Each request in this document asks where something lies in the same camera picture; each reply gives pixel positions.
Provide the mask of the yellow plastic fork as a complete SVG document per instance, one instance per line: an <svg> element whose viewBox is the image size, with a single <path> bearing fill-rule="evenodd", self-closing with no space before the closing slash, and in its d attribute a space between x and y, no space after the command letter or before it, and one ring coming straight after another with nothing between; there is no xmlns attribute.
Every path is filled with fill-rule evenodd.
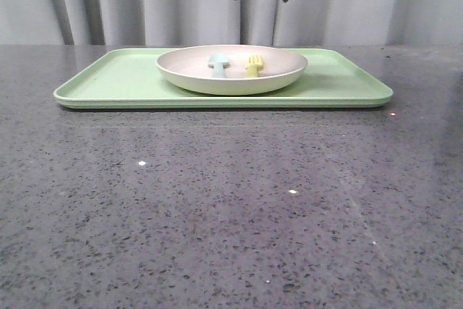
<svg viewBox="0 0 463 309"><path fill-rule="evenodd" d="M260 77L260 71L263 68L263 57L260 54L251 54L247 58L245 65L246 78Z"/></svg>

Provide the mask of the cream round plate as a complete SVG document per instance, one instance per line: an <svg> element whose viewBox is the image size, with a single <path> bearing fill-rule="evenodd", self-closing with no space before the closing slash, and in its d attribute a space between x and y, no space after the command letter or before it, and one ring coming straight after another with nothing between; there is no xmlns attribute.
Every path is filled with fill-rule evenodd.
<svg viewBox="0 0 463 309"><path fill-rule="evenodd" d="M230 61L226 78L212 77L208 66L212 54L225 54ZM263 57L260 77L246 78L245 65L251 54ZM163 77L173 85L193 92L219 96L246 96L284 88L300 78L307 59L285 48L250 45L209 45L178 48L160 55L156 62Z"/></svg>

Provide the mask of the light blue plastic spoon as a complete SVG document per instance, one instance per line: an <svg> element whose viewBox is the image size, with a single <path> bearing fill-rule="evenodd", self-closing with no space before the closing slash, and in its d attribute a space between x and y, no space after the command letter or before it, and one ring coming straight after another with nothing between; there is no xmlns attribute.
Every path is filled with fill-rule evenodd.
<svg viewBox="0 0 463 309"><path fill-rule="evenodd" d="M208 60L208 66L213 70L212 77L226 78L225 69L229 64L229 58L225 54L212 54Z"/></svg>

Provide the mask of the light green plastic tray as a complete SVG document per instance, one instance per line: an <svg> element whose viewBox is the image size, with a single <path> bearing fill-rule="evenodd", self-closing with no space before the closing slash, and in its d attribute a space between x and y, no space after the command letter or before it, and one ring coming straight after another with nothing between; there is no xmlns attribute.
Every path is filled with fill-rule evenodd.
<svg viewBox="0 0 463 309"><path fill-rule="evenodd" d="M340 53L286 48L307 67L292 84L266 93L219 96L170 83L157 58L175 48L121 48L97 59L54 91L71 109L369 108L391 100L393 90Z"/></svg>

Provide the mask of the grey pleated curtain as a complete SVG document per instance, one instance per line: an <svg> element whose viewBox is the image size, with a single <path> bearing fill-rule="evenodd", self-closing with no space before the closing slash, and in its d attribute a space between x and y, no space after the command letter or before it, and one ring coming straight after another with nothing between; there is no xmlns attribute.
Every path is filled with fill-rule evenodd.
<svg viewBox="0 0 463 309"><path fill-rule="evenodd" d="M1 0L4 45L459 45L462 0Z"/></svg>

